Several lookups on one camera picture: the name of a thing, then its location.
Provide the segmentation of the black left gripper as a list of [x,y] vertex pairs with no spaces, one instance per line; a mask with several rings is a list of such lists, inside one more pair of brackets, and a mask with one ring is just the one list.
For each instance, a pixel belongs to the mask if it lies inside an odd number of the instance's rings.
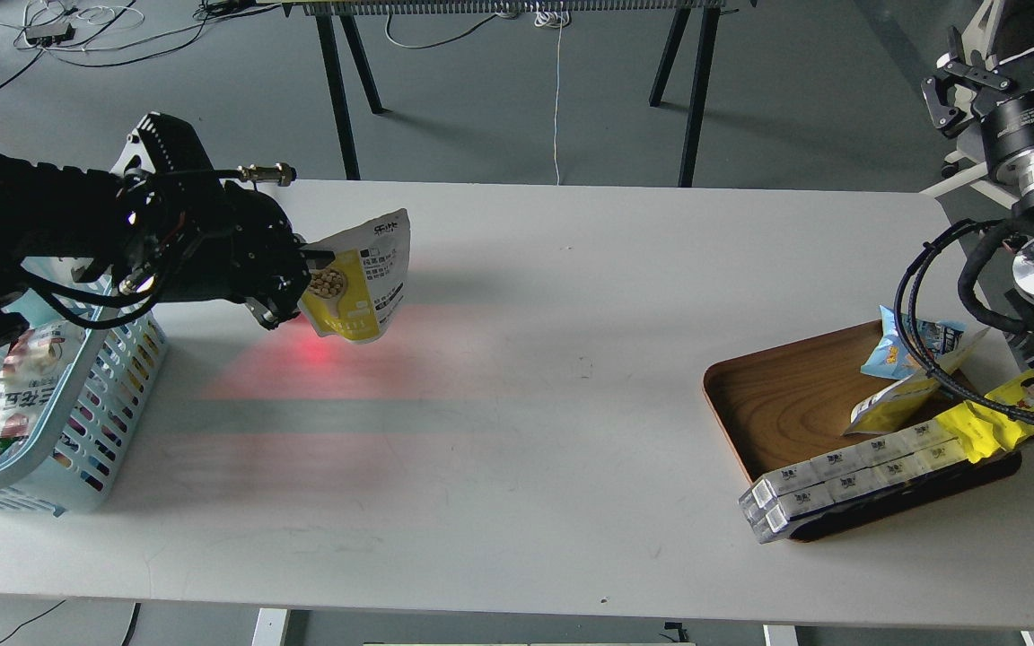
[[323,270],[336,260],[331,242],[298,236],[276,199],[256,189],[224,184],[223,193],[230,232],[197,245],[171,279],[172,301],[245,303],[267,330],[298,319],[307,268]]

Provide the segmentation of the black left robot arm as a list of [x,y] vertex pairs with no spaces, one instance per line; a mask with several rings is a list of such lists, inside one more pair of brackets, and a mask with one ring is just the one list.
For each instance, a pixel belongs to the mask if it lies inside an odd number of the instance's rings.
[[0,347],[29,322],[33,291],[83,328],[130,324],[161,302],[227,300],[262,327],[298,315],[311,271],[334,253],[305,244],[260,181],[292,165],[214,167],[184,119],[149,113],[111,171],[0,154]]

